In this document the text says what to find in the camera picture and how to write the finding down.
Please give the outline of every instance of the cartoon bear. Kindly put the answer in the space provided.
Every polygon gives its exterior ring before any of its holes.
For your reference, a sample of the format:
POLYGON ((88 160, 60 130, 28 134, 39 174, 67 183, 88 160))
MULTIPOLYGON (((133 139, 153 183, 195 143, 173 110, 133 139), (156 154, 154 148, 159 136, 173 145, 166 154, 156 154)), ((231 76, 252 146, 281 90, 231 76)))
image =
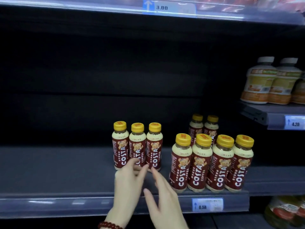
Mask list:
POLYGON ((219 159, 220 165, 218 166, 219 168, 222 167, 229 167, 231 165, 231 159, 224 160, 224 159, 219 159))
POLYGON ((134 151, 139 150, 139 149, 143 149, 143 145, 142 145, 141 142, 140 143, 134 143, 132 145, 134 147, 134 151))
POLYGON ((238 161, 239 161, 239 165, 237 166, 238 168, 248 167, 251 164, 250 159, 238 159, 238 161))
POLYGON ((119 145, 119 149, 121 149, 127 145, 127 140, 118 141, 117 144, 119 145))
POLYGON ((150 145, 152 146, 152 150, 159 149, 161 147, 160 142, 154 142, 150 145))
POLYGON ((189 158, 179 158, 178 161, 180 162, 179 167, 186 166, 190 163, 189 158))
POLYGON ((195 158, 195 162, 194 165, 201 165, 201 166, 205 166, 207 164, 206 160, 204 158, 195 158))
POLYGON ((197 134, 201 134, 201 133, 202 133, 202 129, 201 128, 196 130, 196 135, 197 134))
POLYGON ((213 131, 209 131, 209 135, 210 136, 216 136, 216 131, 214 131, 214 130, 213 131))

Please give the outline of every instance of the red beaded bracelet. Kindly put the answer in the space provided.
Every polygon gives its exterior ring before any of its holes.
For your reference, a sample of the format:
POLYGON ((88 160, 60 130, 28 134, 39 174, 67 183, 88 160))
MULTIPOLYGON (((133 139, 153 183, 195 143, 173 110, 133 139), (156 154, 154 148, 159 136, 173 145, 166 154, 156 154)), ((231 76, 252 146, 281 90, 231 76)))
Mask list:
POLYGON ((111 228, 111 229, 123 229, 122 227, 115 225, 114 223, 106 222, 106 221, 100 222, 98 224, 98 229, 101 229, 102 227, 111 228))

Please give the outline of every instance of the price tag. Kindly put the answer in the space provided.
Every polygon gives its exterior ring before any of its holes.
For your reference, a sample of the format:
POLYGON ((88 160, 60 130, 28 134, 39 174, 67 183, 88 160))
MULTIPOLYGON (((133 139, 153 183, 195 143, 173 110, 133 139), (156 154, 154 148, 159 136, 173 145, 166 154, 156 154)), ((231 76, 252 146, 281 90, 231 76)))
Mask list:
POLYGON ((285 115, 286 130, 305 130, 305 116, 285 115))
POLYGON ((175 15, 181 17, 196 17, 196 6, 194 3, 179 3, 175 1, 143 0, 143 10, 147 14, 175 15))
POLYGON ((223 198, 192 198, 193 212, 221 212, 224 210, 223 198))

